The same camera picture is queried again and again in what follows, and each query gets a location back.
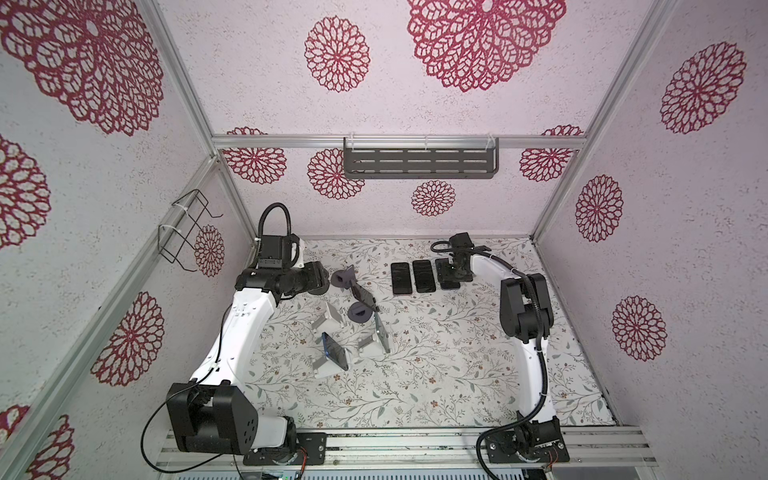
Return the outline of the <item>dark phone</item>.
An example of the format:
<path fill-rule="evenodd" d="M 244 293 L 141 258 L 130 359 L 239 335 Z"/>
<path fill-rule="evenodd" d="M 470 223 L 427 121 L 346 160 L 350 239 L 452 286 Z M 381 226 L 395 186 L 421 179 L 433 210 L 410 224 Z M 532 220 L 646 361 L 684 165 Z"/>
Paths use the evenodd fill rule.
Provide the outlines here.
<path fill-rule="evenodd" d="M 358 303 L 361 303 L 362 305 L 364 305 L 368 310 L 371 310 L 374 312 L 379 311 L 375 297 L 366 288 L 361 286 L 356 281 L 353 281 L 350 286 L 350 290 L 352 292 L 353 297 L 356 299 Z"/>

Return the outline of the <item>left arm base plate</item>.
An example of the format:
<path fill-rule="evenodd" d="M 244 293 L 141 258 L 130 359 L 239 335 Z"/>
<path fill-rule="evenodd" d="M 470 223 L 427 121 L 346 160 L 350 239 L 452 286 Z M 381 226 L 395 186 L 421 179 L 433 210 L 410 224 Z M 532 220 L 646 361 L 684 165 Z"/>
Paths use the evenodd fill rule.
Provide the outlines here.
<path fill-rule="evenodd" d="M 290 434 L 280 447 L 262 448 L 249 452 L 245 466 L 317 466 L 325 462 L 328 435 L 325 432 Z"/>

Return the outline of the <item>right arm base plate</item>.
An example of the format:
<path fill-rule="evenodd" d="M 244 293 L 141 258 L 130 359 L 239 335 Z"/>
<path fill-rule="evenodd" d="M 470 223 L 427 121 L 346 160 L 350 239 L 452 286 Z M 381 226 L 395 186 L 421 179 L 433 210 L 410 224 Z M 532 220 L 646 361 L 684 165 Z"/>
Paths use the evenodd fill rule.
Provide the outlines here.
<path fill-rule="evenodd" d="M 535 434 L 528 438 L 511 431 L 489 436 L 485 446 L 491 464 L 568 463 L 571 460 L 561 436 Z"/>

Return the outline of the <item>black phone purple edge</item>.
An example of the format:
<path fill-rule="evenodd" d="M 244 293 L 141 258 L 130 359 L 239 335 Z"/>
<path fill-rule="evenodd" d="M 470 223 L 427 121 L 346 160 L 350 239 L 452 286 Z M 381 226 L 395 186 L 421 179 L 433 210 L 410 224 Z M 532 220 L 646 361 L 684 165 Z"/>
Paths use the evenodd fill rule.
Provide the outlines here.
<path fill-rule="evenodd" d="M 408 262 L 393 262 L 390 265 L 392 292 L 396 296 L 413 293 L 411 270 Z"/>

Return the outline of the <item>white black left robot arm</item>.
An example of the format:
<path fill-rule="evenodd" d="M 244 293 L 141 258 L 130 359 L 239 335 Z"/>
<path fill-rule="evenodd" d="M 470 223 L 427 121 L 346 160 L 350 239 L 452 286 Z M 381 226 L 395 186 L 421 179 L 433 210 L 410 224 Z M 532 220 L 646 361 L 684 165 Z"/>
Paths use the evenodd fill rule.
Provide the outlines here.
<path fill-rule="evenodd" d="M 280 461 L 297 453 L 294 420 L 260 414 L 245 395 L 245 380 L 279 303 L 303 293 L 322 295 L 329 287 L 319 261 L 287 269 L 248 268 L 237 277 L 219 337 L 190 380 L 168 391 L 166 409 L 180 451 L 245 456 L 264 450 Z"/>

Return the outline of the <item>blue edged phone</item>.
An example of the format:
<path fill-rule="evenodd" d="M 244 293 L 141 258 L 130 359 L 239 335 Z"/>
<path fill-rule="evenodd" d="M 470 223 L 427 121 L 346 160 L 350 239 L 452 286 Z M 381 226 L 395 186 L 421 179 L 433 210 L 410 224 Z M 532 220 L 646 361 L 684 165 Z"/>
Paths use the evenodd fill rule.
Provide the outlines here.
<path fill-rule="evenodd" d="M 437 282 L 442 290 L 458 290 L 461 283 L 456 280 L 454 266 L 448 258 L 438 258 L 435 260 L 435 269 Z"/>

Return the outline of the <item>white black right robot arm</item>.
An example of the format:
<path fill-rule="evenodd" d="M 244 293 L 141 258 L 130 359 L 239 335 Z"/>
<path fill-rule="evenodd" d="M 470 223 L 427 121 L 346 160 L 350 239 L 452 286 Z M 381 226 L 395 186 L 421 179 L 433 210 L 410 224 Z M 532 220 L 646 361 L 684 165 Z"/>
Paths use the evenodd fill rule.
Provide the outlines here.
<path fill-rule="evenodd" d="M 473 243 L 466 232 L 446 242 L 452 257 L 449 275 L 458 282 L 479 278 L 498 289 L 499 321 L 512 340 L 514 359 L 518 362 L 521 396 L 516 419 L 481 434 L 476 442 L 482 447 L 493 436 L 511 432 L 525 454 L 540 444 L 556 440 L 560 423 L 550 398 L 547 348 L 554 324 L 546 279 L 539 273 L 528 274 L 491 253 L 486 246 Z"/>

